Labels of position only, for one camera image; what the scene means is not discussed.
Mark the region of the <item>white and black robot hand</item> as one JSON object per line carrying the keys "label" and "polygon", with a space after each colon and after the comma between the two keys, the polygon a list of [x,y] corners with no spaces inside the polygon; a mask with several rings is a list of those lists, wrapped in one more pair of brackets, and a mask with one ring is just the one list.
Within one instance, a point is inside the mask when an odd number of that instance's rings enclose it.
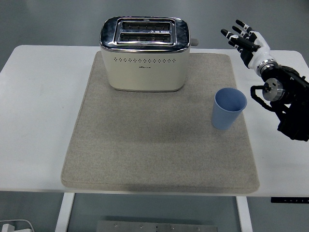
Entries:
{"label": "white and black robot hand", "polygon": [[277,63],[270,55],[270,47],[264,37],[251,26],[236,20],[237,26],[232,27],[232,32],[222,29],[221,33],[228,39],[228,44],[239,53],[244,65],[261,75],[265,65],[275,66]]}

